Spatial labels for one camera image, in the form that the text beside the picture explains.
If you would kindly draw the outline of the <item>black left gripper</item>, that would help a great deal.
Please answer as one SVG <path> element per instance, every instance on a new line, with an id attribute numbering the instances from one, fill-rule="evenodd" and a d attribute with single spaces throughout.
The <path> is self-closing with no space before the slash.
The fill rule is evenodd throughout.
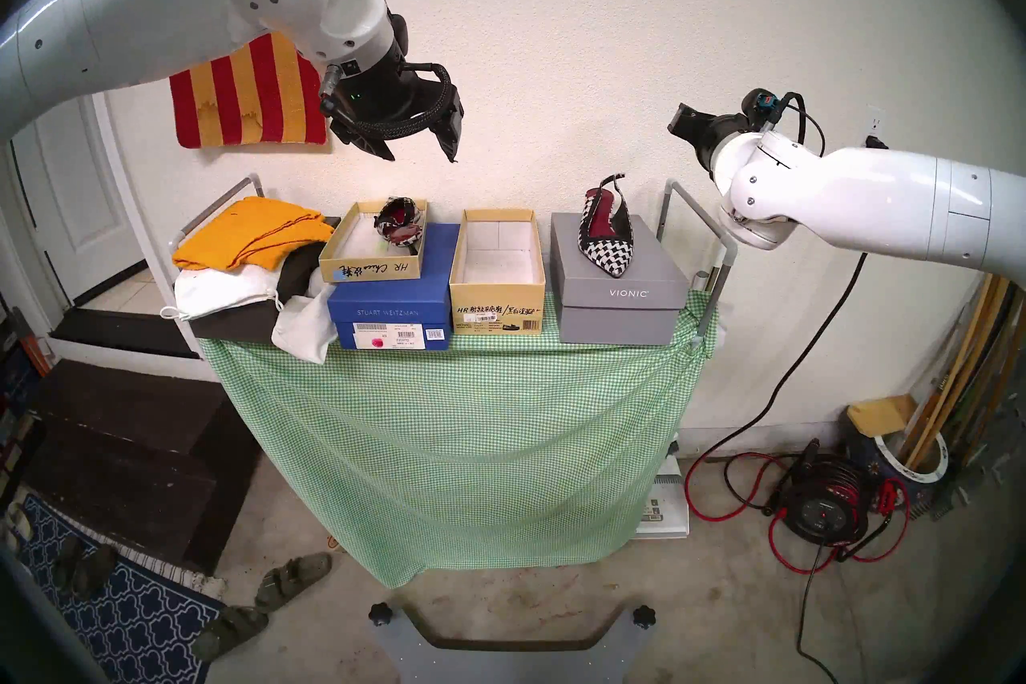
<path id="1" fill-rule="evenodd" d="M 395 162 L 386 140 L 430 131 L 456 162 L 464 109 L 458 88 L 439 63 L 410 63 L 406 21 L 386 10 L 393 40 L 368 70 L 357 61 L 328 65 L 320 87 L 320 112 L 336 138 Z"/>

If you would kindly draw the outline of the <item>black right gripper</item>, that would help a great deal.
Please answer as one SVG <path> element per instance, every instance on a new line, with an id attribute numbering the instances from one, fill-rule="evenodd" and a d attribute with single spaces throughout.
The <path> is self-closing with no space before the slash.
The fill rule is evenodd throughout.
<path id="1" fill-rule="evenodd" d="M 670 122 L 670 134 L 687 142 L 704 170 L 713 169 L 713 157 L 720 144 L 751 131 L 744 114 L 713 116 L 680 103 Z"/>

